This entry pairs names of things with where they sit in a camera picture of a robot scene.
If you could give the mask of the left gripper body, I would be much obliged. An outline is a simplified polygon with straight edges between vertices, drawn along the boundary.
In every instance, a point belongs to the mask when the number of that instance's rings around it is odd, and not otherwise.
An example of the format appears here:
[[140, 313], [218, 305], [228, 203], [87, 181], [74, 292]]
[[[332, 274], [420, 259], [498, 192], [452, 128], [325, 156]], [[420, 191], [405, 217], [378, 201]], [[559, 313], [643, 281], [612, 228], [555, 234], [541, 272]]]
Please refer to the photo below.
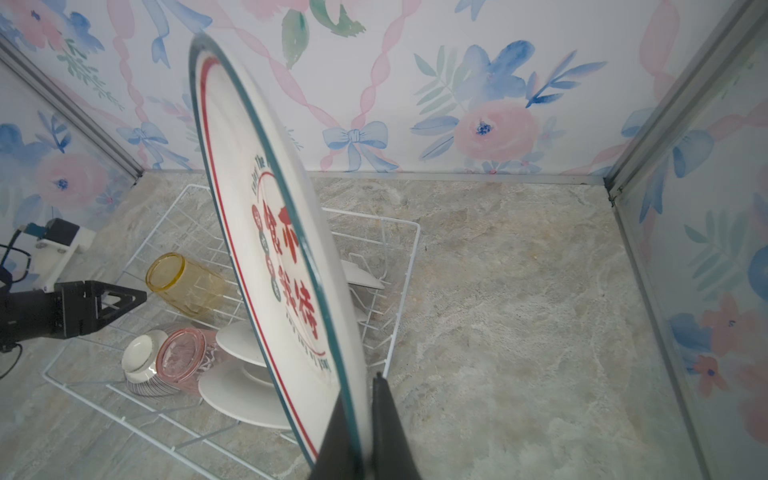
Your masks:
[[1, 293], [1, 347], [36, 338], [67, 339], [90, 334], [90, 281], [60, 283], [53, 292]]

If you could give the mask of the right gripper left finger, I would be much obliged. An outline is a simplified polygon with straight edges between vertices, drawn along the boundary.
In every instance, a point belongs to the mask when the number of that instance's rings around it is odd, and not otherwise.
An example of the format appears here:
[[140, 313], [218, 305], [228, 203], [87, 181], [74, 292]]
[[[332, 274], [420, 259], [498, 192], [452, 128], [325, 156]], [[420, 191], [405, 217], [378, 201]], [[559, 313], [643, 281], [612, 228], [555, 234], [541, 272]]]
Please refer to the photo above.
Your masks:
[[354, 480], [364, 477], [363, 467], [352, 448], [341, 396], [338, 396], [321, 450], [309, 480]]

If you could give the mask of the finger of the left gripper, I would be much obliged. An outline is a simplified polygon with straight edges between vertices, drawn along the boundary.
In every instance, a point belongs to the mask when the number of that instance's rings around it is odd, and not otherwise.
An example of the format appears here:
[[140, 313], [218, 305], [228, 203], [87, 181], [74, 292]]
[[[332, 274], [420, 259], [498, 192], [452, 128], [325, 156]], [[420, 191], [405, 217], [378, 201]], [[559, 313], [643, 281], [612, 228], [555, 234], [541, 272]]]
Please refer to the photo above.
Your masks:
[[89, 282], [89, 297], [93, 301], [93, 313], [89, 318], [89, 332], [97, 332], [122, 316], [143, 305], [147, 292], [98, 281]]

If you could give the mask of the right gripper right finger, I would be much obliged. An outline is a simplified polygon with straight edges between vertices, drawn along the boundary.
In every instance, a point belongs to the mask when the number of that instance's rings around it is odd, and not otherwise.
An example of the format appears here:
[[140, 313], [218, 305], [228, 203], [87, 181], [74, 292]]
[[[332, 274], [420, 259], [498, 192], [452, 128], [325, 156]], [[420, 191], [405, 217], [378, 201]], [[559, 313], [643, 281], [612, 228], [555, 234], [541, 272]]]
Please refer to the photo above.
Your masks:
[[374, 477], [421, 480], [389, 384], [381, 372], [373, 379], [372, 394]]

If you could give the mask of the white plate black characters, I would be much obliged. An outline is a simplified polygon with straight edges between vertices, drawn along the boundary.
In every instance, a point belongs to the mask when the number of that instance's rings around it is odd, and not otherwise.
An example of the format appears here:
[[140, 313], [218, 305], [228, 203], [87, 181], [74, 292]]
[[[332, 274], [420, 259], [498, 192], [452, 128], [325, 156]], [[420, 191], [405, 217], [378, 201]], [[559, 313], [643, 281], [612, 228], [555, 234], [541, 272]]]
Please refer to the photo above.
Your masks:
[[266, 367], [257, 336], [249, 322], [237, 321], [220, 329], [216, 342], [229, 355], [248, 364]]

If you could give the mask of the white plate red characters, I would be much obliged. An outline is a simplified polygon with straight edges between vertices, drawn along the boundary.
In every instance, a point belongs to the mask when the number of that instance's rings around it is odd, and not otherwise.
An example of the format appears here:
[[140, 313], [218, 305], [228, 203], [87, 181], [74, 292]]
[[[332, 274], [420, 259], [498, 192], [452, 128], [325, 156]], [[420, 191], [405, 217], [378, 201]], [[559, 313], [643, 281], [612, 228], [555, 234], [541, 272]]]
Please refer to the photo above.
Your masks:
[[205, 34], [193, 39], [188, 68], [219, 223], [290, 427], [315, 463], [340, 413], [364, 467], [373, 451], [366, 362], [327, 215], [248, 70]]

